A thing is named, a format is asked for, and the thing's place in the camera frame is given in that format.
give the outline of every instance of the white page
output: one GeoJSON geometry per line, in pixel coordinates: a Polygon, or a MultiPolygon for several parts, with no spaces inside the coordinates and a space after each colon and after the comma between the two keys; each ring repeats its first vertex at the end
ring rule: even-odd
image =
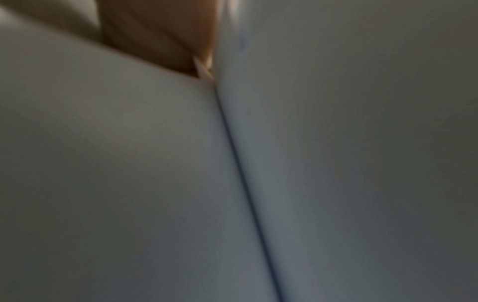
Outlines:
{"type": "Polygon", "coordinates": [[[0,10],[0,301],[274,301],[211,86],[0,10]]]}
{"type": "Polygon", "coordinates": [[[478,300],[477,12],[292,1],[218,76],[289,301],[478,300]]]}

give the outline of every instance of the open book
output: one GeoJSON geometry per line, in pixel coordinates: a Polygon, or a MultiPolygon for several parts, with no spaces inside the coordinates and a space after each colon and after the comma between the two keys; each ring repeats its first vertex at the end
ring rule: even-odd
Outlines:
{"type": "Polygon", "coordinates": [[[477,301],[477,11],[231,1],[195,79],[0,10],[0,301],[477,301]]]}

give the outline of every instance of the skin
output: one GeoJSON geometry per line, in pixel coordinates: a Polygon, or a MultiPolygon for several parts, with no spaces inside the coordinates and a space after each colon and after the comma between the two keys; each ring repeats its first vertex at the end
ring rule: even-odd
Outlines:
{"type": "Polygon", "coordinates": [[[211,54],[217,1],[96,0],[109,45],[185,73],[211,54]]]}

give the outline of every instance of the blank page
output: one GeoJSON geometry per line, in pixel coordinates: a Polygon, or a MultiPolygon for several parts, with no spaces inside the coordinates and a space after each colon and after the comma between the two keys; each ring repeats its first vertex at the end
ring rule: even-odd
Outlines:
{"type": "Polygon", "coordinates": [[[0,300],[274,301],[212,87],[0,10],[0,300]]]}
{"type": "Polygon", "coordinates": [[[477,12],[292,0],[221,69],[288,301],[478,300],[477,12]]]}

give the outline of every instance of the book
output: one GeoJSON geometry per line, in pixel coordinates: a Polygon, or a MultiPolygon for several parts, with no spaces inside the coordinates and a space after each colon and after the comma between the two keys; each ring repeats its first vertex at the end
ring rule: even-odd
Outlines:
{"type": "Polygon", "coordinates": [[[0,300],[475,301],[477,11],[229,1],[196,79],[0,10],[0,300]]]}

